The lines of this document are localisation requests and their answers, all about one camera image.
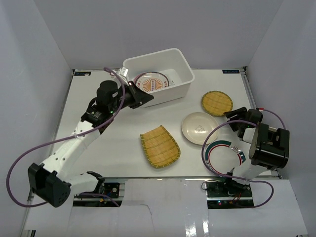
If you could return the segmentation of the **fan-shaped bamboo woven tray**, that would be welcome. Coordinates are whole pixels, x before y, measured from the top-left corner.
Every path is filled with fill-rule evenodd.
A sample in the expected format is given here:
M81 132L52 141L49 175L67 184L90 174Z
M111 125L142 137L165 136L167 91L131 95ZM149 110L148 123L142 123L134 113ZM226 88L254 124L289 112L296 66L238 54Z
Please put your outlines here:
M162 125L140 135L145 157L156 169L170 166L176 162L181 150L173 136Z

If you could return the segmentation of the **orange sunburst pattern plate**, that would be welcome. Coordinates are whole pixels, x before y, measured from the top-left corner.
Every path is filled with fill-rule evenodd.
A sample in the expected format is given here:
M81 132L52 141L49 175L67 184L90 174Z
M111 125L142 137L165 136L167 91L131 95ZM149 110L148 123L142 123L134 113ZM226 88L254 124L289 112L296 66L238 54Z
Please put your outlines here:
M134 79L135 85L144 92L152 92L169 87L167 76L160 72L144 72Z

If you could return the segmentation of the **round bamboo woven plate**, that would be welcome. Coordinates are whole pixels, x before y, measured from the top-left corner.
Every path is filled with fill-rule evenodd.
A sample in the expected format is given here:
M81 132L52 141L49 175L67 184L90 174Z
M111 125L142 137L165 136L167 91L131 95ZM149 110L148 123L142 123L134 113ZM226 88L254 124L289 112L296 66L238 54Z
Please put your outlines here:
M204 111L215 117L223 117L233 109L233 101L222 91L209 91L203 95L201 105Z

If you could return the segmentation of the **green red rimmed plate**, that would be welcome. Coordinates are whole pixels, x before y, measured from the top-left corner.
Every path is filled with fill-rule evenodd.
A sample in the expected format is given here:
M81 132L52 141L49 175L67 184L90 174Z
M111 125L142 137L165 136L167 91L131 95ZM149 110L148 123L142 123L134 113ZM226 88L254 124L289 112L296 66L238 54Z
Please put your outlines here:
M227 174L246 161L243 150L235 143L217 140L204 149L206 167L219 174Z

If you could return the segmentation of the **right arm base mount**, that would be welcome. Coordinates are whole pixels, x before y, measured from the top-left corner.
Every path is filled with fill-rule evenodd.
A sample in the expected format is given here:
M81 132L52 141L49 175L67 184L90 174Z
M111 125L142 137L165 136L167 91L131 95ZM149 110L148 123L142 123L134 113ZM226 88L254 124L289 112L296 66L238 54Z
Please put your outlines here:
M202 183L201 188L206 192L207 208L209 210L254 207L252 190L249 185L246 189L237 191L232 195L225 189L224 182L220 181L207 180Z

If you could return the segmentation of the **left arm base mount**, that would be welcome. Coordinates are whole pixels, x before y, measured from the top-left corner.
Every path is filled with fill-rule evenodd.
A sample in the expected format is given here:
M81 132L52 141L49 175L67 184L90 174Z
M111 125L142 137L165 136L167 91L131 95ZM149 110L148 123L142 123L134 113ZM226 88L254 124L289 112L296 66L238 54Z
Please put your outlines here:
M75 198L99 198L103 203L110 201L115 207L120 205L114 200L118 198L119 183L111 187L102 175L88 171L75 177L71 185Z

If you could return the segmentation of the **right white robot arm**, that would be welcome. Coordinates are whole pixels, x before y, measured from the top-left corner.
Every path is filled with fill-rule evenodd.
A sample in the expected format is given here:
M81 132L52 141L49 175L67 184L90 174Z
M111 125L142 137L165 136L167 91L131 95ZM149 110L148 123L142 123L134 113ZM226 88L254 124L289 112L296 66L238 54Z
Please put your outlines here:
M224 112L230 127L237 132L240 140L250 144L248 158L238 167L227 173L223 192L234 197L247 189L251 180L268 170L284 168L289 159L290 132L282 121L282 128L272 128L262 123L262 112L276 113L264 109L240 109Z

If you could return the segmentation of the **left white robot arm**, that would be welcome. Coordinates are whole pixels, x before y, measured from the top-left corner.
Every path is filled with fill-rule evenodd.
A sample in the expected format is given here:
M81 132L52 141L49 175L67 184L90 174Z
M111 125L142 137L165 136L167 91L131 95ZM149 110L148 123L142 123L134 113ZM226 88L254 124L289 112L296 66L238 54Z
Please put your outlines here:
M101 82L96 97L90 101L72 132L72 138L40 165L33 163L28 168L33 193L54 207L60 207L71 192L93 197L104 195L105 179L102 175L88 171L69 177L70 169L87 147L112 123L120 109L136 109L153 99L152 95L143 92L132 81L120 87L112 80Z

